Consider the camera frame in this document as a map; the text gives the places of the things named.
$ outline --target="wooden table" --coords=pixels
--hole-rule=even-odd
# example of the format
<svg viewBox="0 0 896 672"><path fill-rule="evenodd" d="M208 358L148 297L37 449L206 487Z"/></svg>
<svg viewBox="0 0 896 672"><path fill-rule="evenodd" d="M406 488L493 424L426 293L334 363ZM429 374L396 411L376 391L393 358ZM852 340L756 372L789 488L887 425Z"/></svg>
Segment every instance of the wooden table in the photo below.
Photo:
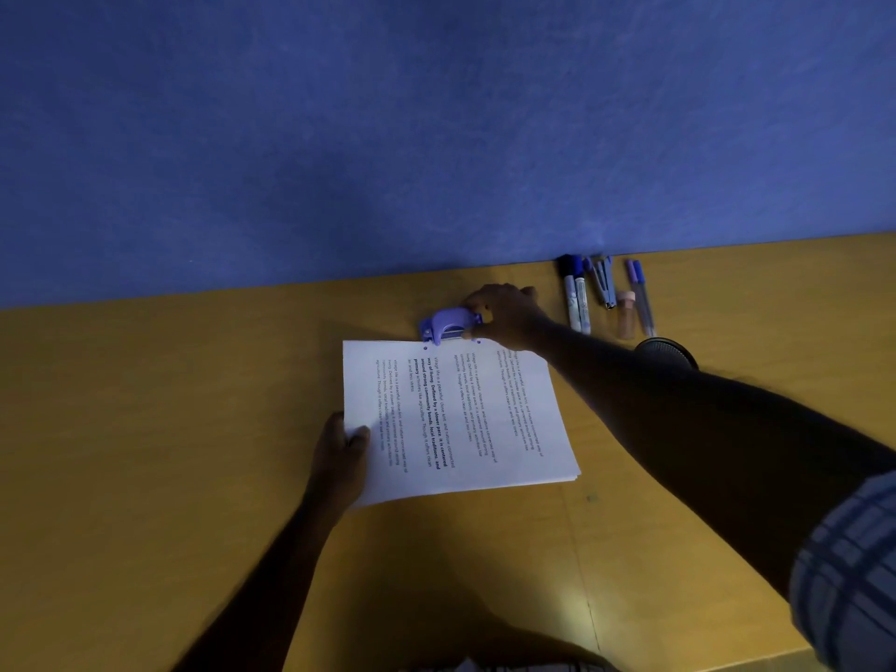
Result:
<svg viewBox="0 0 896 672"><path fill-rule="evenodd" d="M704 369L896 443L896 235L641 259L660 334ZM168 666L301 496L342 405L342 339L414 338L489 281L565 316L549 263L0 313L0 668ZM554 386L581 477L353 513L287 668L391 670L517 628L633 670L805 646L784 601Z"/></svg>

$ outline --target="purple hole punch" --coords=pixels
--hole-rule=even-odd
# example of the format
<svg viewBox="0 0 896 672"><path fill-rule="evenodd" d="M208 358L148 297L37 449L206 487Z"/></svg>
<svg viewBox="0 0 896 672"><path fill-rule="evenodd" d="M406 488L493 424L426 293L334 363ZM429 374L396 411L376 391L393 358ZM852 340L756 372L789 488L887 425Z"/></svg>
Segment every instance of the purple hole punch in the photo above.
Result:
<svg viewBox="0 0 896 672"><path fill-rule="evenodd" d="M482 324L482 316L474 314L470 309L458 306L454 309L442 309L420 323L420 338L432 342L436 346L444 339L457 339L463 336L466 329L473 329Z"/></svg>

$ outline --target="small bottle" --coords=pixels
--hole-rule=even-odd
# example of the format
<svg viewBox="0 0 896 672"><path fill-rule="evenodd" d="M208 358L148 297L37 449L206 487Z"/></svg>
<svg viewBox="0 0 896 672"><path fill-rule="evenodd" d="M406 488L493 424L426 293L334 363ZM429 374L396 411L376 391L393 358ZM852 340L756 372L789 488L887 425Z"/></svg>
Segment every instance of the small bottle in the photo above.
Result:
<svg viewBox="0 0 896 672"><path fill-rule="evenodd" d="M616 295L616 301L619 311L618 327L616 328L616 336L620 339L631 339L634 337L635 318L634 311L634 292L626 290Z"/></svg>

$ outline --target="paper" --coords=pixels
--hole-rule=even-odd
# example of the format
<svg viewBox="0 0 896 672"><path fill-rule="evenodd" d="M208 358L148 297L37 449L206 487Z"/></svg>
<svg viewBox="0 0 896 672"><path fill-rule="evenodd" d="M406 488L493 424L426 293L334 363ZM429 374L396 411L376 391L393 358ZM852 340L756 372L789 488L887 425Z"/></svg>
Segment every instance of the paper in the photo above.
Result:
<svg viewBox="0 0 896 672"><path fill-rule="evenodd" d="M358 506L570 481L547 363L487 339L342 343L345 427L371 430Z"/></svg>

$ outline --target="textured wall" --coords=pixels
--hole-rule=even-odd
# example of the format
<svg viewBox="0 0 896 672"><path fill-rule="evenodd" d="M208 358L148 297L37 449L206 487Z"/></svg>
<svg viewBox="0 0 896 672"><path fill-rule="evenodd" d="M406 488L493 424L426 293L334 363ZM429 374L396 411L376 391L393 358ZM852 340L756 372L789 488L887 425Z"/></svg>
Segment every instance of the textured wall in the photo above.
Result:
<svg viewBox="0 0 896 672"><path fill-rule="evenodd" d="M0 0L0 306L896 227L896 0Z"/></svg>

